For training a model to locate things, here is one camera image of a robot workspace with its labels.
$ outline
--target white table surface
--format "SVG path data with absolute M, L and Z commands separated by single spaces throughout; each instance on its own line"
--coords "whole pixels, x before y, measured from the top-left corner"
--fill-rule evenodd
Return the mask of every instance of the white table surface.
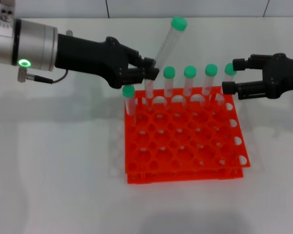
M 113 36 L 154 58 L 170 19 L 34 21 L 95 41 Z M 232 59 L 278 52 L 293 58 L 293 18 L 189 19 L 166 64 L 181 87 L 185 66 L 198 68 L 201 86 L 215 63 L 220 85 Z M 0 65 L 0 234 L 293 233 L 293 92 L 236 100 L 252 163 L 243 179 L 127 185 L 121 91 L 76 72 L 57 85 L 21 84 L 17 70 Z

